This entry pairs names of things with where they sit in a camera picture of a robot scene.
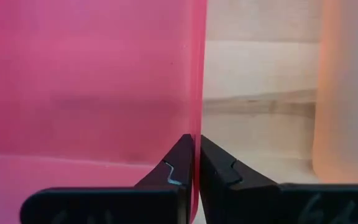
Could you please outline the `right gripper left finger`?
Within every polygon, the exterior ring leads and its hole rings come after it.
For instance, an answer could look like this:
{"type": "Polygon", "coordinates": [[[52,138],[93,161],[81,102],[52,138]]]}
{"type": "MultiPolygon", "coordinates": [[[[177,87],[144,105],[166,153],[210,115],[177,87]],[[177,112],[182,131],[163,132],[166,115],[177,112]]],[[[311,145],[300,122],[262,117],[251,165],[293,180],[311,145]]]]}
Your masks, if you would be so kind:
{"type": "Polygon", "coordinates": [[[184,134],[133,187],[54,187],[28,197],[21,224],[189,224],[194,140],[184,134]]]}

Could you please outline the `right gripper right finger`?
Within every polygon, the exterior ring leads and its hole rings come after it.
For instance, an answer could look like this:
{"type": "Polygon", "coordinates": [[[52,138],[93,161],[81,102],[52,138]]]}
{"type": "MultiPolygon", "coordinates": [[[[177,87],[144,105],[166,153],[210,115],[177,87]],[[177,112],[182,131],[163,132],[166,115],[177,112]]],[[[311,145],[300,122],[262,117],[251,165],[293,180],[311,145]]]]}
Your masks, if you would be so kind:
{"type": "Polygon", "coordinates": [[[201,137],[207,224],[358,224],[358,184],[278,184],[201,137]]]}

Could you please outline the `pink translucent plastic bin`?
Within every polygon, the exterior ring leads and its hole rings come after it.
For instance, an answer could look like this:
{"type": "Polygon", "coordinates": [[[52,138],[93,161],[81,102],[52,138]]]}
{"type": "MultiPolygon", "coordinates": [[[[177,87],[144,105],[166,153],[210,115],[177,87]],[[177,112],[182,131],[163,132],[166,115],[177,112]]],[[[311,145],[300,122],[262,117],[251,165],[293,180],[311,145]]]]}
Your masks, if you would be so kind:
{"type": "Polygon", "coordinates": [[[208,0],[0,0],[0,224],[54,187],[133,187],[190,134],[208,0]]]}

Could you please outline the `orange translucent plastic bin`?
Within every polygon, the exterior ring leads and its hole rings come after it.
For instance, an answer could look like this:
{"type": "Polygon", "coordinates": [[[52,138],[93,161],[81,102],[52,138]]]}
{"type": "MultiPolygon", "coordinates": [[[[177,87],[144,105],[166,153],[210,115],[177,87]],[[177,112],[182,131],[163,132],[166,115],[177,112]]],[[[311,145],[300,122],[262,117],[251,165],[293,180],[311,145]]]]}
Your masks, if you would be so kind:
{"type": "Polygon", "coordinates": [[[358,183],[358,0],[324,0],[313,169],[322,182],[358,183]]]}

